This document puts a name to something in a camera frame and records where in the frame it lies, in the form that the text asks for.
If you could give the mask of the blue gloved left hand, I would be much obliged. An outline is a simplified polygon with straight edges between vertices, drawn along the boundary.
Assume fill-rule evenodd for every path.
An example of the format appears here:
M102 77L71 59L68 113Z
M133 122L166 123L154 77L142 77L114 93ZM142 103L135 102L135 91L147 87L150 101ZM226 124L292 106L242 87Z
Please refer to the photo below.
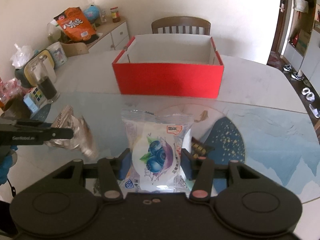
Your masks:
M11 167L17 162L17 146L11 146L9 153L1 161L1 185L5 184L8 180L8 173Z

